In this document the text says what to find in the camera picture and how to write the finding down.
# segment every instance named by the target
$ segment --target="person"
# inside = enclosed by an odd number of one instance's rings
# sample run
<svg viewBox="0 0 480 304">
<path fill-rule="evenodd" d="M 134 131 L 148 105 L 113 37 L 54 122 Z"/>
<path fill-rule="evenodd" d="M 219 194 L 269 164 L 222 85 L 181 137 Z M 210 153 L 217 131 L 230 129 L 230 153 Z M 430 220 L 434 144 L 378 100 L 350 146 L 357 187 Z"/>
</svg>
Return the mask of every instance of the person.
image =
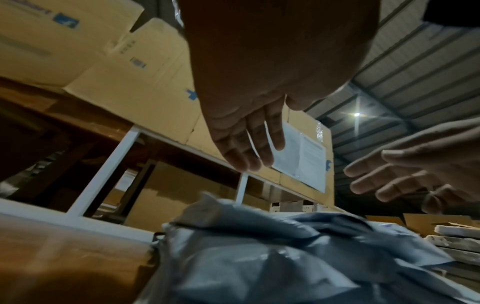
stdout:
<svg viewBox="0 0 480 304">
<path fill-rule="evenodd" d="M 389 202 L 423 187 L 437 187 L 426 213 L 480 200 L 480 118 L 443 123 L 383 145 L 344 169 L 356 194 L 376 190 Z"/>
<path fill-rule="evenodd" d="M 273 164 L 267 132 L 276 149 L 284 148 L 284 104 L 303 110 L 354 76 L 380 14 L 380 0 L 179 0 L 178 6 L 208 130 L 238 171 Z"/>
</svg>

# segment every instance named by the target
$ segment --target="corrugated metal roof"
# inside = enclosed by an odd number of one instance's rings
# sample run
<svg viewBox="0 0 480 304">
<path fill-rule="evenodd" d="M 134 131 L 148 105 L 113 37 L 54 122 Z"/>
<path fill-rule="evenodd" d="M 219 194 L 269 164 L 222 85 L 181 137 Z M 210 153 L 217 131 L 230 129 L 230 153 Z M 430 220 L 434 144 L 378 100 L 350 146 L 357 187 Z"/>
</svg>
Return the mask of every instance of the corrugated metal roof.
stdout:
<svg viewBox="0 0 480 304">
<path fill-rule="evenodd" d="M 422 23 L 427 2 L 382 1 L 380 30 L 353 79 L 373 97 L 360 93 L 361 117 L 352 115 L 358 99 L 351 87 L 307 110 L 331 129 L 336 201 L 352 212 L 421 212 L 428 192 L 421 189 L 394 204 L 379 204 L 373 193 L 351 193 L 352 179 L 343 174 L 347 163 L 417 130 L 480 116 L 480 30 Z"/>
</svg>

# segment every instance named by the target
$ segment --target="stack of packages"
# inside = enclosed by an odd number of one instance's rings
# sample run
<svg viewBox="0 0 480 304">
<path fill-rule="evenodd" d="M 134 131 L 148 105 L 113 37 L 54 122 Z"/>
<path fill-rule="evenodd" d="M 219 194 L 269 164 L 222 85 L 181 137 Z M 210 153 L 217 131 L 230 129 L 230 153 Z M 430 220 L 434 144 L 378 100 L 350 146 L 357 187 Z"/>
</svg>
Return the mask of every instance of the stack of packages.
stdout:
<svg viewBox="0 0 480 304">
<path fill-rule="evenodd" d="M 425 239 L 448 253 L 456 262 L 436 267 L 437 272 L 480 292 L 480 229 L 456 223 L 435 227 L 439 235 Z"/>
<path fill-rule="evenodd" d="M 341 213 L 292 217 L 207 194 L 165 226 L 137 303 L 480 303 L 427 270 L 451 262 L 395 224 Z"/>
</svg>

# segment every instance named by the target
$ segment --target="fingernail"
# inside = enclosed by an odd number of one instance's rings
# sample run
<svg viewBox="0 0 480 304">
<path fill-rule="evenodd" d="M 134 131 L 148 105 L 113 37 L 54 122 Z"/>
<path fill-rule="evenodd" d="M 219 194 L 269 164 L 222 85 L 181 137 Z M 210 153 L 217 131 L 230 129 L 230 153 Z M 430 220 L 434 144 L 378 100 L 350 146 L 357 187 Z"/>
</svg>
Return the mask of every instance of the fingernail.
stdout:
<svg viewBox="0 0 480 304">
<path fill-rule="evenodd" d="M 381 154 L 383 156 L 402 157 L 405 154 L 405 151 L 404 150 L 383 150 Z"/>
<path fill-rule="evenodd" d="M 427 195 L 421 205 L 421 210 L 428 214 L 442 214 L 442 202 L 434 195 Z"/>
</svg>

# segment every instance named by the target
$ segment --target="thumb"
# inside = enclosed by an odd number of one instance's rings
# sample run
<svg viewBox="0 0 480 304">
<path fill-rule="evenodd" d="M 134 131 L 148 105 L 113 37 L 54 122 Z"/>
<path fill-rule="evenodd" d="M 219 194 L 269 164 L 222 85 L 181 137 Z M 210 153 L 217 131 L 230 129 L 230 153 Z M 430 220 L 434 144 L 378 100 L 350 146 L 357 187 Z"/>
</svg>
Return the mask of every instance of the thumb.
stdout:
<svg viewBox="0 0 480 304">
<path fill-rule="evenodd" d="M 480 127 L 403 150 L 383 150 L 388 163 L 405 167 L 437 166 L 480 159 Z"/>
</svg>

